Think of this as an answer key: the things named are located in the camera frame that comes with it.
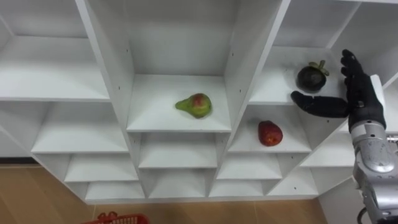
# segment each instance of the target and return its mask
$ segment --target shelf board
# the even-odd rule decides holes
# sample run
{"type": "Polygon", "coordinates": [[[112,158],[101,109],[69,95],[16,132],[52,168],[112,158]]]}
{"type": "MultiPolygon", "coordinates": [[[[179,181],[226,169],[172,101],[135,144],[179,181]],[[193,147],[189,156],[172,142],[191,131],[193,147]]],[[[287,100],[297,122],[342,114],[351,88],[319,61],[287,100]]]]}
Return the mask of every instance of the shelf board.
{"type": "Polygon", "coordinates": [[[127,131],[230,132],[223,77],[135,75],[127,131]],[[196,119],[174,107],[195,93],[211,100],[213,111],[205,118],[196,119]]]}
{"type": "Polygon", "coordinates": [[[109,101],[88,39],[13,37],[0,52],[0,100],[109,101]]]}
{"type": "Polygon", "coordinates": [[[129,154],[73,155],[65,182],[138,180],[129,154]]]}
{"type": "Polygon", "coordinates": [[[140,168],[216,168],[213,134],[142,134],[140,168]]]}
{"type": "Polygon", "coordinates": [[[217,179],[228,180],[267,180],[281,179],[276,155],[239,155],[230,154],[225,159],[217,179]]]}
{"type": "Polygon", "coordinates": [[[256,80],[250,105],[293,105],[290,94],[299,90],[296,77],[309,62],[326,60],[325,68],[330,72],[326,85],[316,94],[322,96],[344,95],[343,75],[340,65],[330,49],[304,47],[272,47],[261,75],[256,80]]]}
{"type": "Polygon", "coordinates": [[[162,170],[157,172],[149,198],[205,197],[206,178],[202,170],[162,170]]]}
{"type": "Polygon", "coordinates": [[[313,195],[318,196],[317,186],[310,169],[293,170],[284,180],[275,186],[267,196],[276,195],[313,195]]]}
{"type": "Polygon", "coordinates": [[[353,167],[355,153],[349,134],[335,134],[311,154],[300,167],[353,167]]]}
{"type": "Polygon", "coordinates": [[[110,103],[52,103],[32,152],[128,152],[110,103]]]}
{"type": "Polygon", "coordinates": [[[86,201],[145,198],[138,182],[92,182],[88,185],[86,201]]]}
{"type": "Polygon", "coordinates": [[[209,197],[264,196],[259,180],[216,180],[209,197]]]}
{"type": "Polygon", "coordinates": [[[294,106],[249,106],[228,152],[311,152],[305,131],[294,106]],[[263,146],[258,138],[258,124],[271,120],[284,135],[276,146],[263,146]]]}

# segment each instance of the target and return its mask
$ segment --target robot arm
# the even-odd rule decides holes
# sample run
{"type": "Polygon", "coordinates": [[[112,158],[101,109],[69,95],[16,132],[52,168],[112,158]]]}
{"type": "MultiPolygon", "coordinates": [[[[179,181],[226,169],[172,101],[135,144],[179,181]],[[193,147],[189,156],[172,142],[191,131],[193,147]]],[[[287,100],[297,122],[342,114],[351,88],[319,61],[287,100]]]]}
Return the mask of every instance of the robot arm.
{"type": "Polygon", "coordinates": [[[345,118],[355,148],[354,178],[373,224],[398,223],[398,156],[389,147],[381,82],[368,76],[354,54],[343,51],[341,69],[347,101],[328,96],[291,94],[302,110],[315,116],[345,118]]]}

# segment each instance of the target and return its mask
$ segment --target pear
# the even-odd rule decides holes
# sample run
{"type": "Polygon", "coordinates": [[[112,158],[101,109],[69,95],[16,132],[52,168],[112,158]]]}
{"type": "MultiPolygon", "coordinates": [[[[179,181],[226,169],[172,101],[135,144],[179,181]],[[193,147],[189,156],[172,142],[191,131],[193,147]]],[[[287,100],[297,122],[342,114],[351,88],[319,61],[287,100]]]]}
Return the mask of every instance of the pear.
{"type": "Polygon", "coordinates": [[[204,93],[197,93],[177,102],[175,107],[190,113],[195,118],[202,118],[211,112],[211,101],[204,93]]]}

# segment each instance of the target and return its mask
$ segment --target red apple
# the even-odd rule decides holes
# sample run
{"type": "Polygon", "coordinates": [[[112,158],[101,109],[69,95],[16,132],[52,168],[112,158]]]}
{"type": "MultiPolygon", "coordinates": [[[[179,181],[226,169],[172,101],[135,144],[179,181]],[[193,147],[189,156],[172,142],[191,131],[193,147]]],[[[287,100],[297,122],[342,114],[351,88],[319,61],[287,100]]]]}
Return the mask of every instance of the red apple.
{"type": "Polygon", "coordinates": [[[261,121],[258,132],[259,140],[265,146],[276,146],[284,137],[282,130],[272,121],[261,121]]]}

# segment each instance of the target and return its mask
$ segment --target shelving unit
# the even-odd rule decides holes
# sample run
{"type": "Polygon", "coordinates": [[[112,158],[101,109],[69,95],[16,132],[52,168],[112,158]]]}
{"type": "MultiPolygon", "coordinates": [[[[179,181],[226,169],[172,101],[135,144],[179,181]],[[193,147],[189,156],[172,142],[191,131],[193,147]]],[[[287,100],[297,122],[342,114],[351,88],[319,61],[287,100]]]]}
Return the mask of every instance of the shelving unit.
{"type": "Polygon", "coordinates": [[[312,95],[345,97],[343,49],[380,76],[398,133],[398,4],[385,3],[398,2],[21,1],[0,3],[0,140],[86,203],[325,193],[352,174],[346,120],[306,114],[290,93],[326,60],[312,95]],[[211,99],[205,118],[175,109],[195,93],[211,99]],[[273,147],[258,140],[266,120],[283,132],[273,147]]]}

